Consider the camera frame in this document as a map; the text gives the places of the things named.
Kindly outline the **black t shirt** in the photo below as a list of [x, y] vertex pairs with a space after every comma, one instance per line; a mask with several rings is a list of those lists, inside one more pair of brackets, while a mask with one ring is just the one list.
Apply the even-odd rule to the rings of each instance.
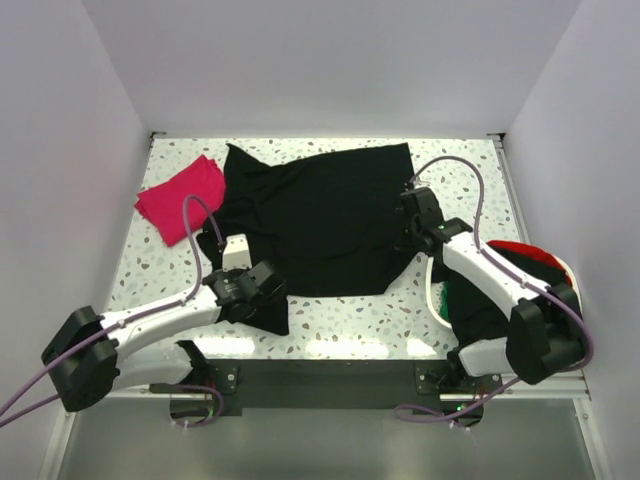
[[245, 235], [253, 263], [269, 262], [289, 295], [381, 295], [417, 254], [395, 247], [396, 209], [413, 174], [405, 143], [276, 166], [229, 145], [223, 204], [197, 242], [219, 267], [217, 238]]

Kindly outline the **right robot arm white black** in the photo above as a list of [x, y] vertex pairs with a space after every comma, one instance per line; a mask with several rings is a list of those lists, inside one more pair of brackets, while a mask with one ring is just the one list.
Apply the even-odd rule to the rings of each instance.
[[594, 341], [571, 286], [552, 286], [497, 255], [466, 222], [445, 219], [426, 187], [401, 193], [396, 212], [398, 249], [421, 252], [445, 272], [464, 277], [507, 321], [503, 336], [462, 344], [449, 354], [445, 379], [452, 390], [469, 392], [489, 374], [513, 374], [535, 385], [591, 361]]

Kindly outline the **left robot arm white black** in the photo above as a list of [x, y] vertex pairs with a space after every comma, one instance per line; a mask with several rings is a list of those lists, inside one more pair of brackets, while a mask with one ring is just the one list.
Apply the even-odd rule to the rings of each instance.
[[185, 392], [207, 380], [206, 361], [181, 334], [221, 321], [244, 323], [285, 299], [284, 278], [266, 261], [217, 270], [192, 290], [138, 308], [97, 314], [73, 311], [41, 354], [69, 412], [85, 410], [114, 390], [176, 384]]

